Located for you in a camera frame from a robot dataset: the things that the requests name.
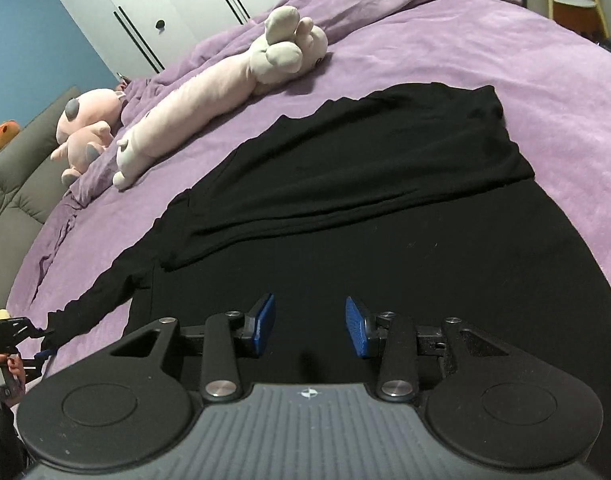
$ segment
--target black sleeve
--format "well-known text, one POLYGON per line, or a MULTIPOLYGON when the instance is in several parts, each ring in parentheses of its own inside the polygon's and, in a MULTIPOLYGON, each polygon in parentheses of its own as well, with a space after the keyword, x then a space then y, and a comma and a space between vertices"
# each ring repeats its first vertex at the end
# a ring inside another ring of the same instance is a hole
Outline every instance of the black sleeve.
POLYGON ((25 467, 14 430, 14 414, 5 404, 0 404, 0 480, 16 478, 25 467))
POLYGON ((148 286, 162 248, 178 223, 184 221, 189 191, 186 189, 177 195, 143 238, 119 254, 78 300, 69 302, 63 310, 47 314, 47 327, 54 333, 44 338, 41 350, 57 350, 77 335, 88 333, 131 298, 137 288, 148 286))

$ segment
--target bed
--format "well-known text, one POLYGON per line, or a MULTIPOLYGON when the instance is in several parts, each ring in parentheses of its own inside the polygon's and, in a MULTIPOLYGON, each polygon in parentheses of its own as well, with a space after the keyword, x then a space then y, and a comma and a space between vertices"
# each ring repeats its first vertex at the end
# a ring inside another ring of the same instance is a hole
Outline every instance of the bed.
MULTIPOLYGON (((170 200, 281 115, 302 118, 326 100, 361 98, 404 82, 474 89, 491 84, 512 139, 537 181, 583 236, 611 285, 611 54, 513 0, 282 0, 327 33, 320 67, 280 91, 211 123, 132 188, 111 185, 116 143, 54 209, 26 256, 8 300, 14 316, 45 326, 47 313, 78 298, 170 200)), ((199 44, 188 57, 126 89, 124 127, 223 57, 247 49, 265 16, 199 44)), ((64 346, 49 373, 121 337, 129 304, 64 346)), ((24 354, 38 351, 27 341, 24 354)), ((610 426, 611 420, 604 427, 610 426)), ((611 471, 611 440, 592 460, 611 471)))

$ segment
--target person's arm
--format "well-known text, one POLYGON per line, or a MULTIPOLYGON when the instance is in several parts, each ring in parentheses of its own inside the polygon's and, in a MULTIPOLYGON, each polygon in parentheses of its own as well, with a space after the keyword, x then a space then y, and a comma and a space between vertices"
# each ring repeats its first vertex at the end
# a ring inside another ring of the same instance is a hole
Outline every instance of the person's arm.
POLYGON ((4 404, 0 403, 0 480, 13 480, 25 468, 25 458, 18 446, 14 430, 14 414, 10 406, 17 404, 25 394, 25 370, 18 356, 9 358, 0 354, 0 364, 8 362, 10 372, 20 381, 21 394, 4 404))

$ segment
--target gray upholstered headboard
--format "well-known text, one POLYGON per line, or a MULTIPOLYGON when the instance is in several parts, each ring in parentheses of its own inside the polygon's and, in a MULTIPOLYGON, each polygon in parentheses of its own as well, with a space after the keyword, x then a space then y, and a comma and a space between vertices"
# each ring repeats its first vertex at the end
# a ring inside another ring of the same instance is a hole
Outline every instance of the gray upholstered headboard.
POLYGON ((61 173, 67 160, 49 159, 57 147, 56 123, 72 87, 35 117, 0 151, 0 308, 32 242, 65 193, 61 173))

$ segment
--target orange plush toy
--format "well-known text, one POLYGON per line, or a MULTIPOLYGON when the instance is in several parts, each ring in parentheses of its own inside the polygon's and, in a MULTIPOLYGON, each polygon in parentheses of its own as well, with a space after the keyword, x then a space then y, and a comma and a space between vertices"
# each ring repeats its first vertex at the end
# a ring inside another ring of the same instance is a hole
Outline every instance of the orange plush toy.
POLYGON ((21 131, 21 127, 18 126, 16 121, 5 121, 0 126, 0 150, 7 146, 19 131, 21 131))

